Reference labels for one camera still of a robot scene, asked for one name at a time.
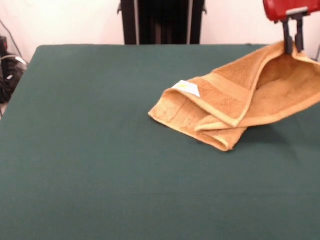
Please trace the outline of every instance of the white wall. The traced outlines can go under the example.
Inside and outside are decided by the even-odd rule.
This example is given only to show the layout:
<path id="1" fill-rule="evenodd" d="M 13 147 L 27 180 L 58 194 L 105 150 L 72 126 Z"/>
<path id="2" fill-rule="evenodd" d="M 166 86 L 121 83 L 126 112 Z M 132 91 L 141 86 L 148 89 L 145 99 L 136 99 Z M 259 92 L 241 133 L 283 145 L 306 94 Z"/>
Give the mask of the white wall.
<path id="1" fill-rule="evenodd" d="M 22 55 L 30 60 L 40 45 L 124 44 L 120 0 L 0 0 L 0 18 Z M 206 0 L 201 44 L 271 44 L 283 39 L 282 26 L 268 21 L 262 0 Z M 290 23 L 292 36 L 296 23 Z M 9 36 L 0 26 L 0 33 Z M 305 17 L 306 52 L 320 44 L 320 14 Z M 9 42 L 10 50 L 16 53 Z"/>

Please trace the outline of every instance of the orange towel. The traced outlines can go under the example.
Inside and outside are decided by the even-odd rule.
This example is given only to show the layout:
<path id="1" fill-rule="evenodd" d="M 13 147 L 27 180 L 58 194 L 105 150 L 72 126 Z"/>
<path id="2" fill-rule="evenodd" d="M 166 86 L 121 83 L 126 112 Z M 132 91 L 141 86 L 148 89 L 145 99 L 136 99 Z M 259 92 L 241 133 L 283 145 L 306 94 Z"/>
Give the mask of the orange towel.
<path id="1" fill-rule="evenodd" d="M 320 102 L 320 64 L 284 43 L 258 49 L 168 88 L 149 111 L 155 121 L 221 151 L 248 127 L 275 123 Z"/>

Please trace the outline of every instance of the towel tag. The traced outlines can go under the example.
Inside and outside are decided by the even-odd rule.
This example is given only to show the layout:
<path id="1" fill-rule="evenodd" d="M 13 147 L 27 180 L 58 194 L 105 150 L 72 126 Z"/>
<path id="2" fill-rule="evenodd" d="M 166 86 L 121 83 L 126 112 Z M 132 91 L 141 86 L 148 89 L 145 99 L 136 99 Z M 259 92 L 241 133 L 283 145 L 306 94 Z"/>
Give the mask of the towel tag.
<path id="1" fill-rule="evenodd" d="M 200 92 L 198 86 L 192 82 L 180 80 L 176 85 L 172 87 L 173 89 L 179 89 L 189 94 L 196 95 L 200 98 Z"/>

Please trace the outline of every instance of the red robot arm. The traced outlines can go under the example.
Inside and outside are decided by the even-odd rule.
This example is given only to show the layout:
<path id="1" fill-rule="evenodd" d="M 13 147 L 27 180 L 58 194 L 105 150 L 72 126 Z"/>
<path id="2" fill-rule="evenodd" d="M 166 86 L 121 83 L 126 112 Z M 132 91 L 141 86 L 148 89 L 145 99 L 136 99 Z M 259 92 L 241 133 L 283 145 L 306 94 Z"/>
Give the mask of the red robot arm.
<path id="1" fill-rule="evenodd" d="M 303 17 L 320 11 L 320 0 L 263 0 L 263 6 L 270 21 L 283 24 L 285 53 L 291 55 L 293 51 L 293 40 L 288 26 L 290 19 L 297 22 L 296 48 L 299 53 L 304 50 Z"/>

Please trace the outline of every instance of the green table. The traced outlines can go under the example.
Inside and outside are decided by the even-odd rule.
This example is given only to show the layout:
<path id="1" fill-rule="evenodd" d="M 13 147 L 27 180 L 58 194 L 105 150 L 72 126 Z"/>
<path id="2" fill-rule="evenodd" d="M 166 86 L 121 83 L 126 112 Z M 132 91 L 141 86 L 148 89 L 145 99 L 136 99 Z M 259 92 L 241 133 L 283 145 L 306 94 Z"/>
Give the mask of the green table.
<path id="1" fill-rule="evenodd" d="M 319 240 L 319 105 L 231 152 L 147 115 L 260 47 L 39 47 L 0 121 L 0 240 Z"/>

